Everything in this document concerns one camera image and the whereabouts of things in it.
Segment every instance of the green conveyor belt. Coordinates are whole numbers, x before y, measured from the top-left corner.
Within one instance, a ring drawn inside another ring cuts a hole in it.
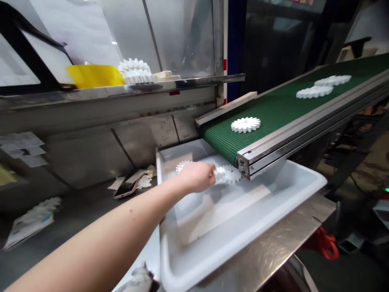
[[[323,67],[279,89],[251,100],[200,127],[200,135],[226,160],[234,164],[236,152],[269,135],[389,68],[389,53]],[[298,99],[297,91],[312,87],[315,81],[332,75],[352,75],[346,84],[334,86],[327,96]],[[231,123],[239,118],[256,117],[261,127],[251,133],[235,133]]]

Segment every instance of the yellow container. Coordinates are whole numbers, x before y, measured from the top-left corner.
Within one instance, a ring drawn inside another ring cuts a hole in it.
[[[78,89],[124,85],[125,81],[115,66],[74,65],[66,68]]]

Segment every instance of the person's arm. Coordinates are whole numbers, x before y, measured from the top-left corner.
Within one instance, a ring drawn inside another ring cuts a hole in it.
[[[73,236],[6,289],[111,291],[179,200],[215,183],[213,164],[187,164],[178,176],[113,209]]]

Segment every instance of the conveyor frame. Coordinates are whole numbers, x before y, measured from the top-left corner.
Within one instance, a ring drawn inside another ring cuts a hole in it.
[[[305,75],[281,84],[257,98]],[[389,69],[239,150],[235,166],[248,180],[252,180],[279,160],[288,158],[325,133],[347,122],[365,107],[383,100],[388,92]]]

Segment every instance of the white plastic bin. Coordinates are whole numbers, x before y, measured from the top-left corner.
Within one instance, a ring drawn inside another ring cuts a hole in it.
[[[158,184],[177,175],[182,160],[229,164],[203,139],[157,150]],[[189,194],[160,225],[164,289],[190,289],[326,183],[321,174],[285,160],[252,181]]]

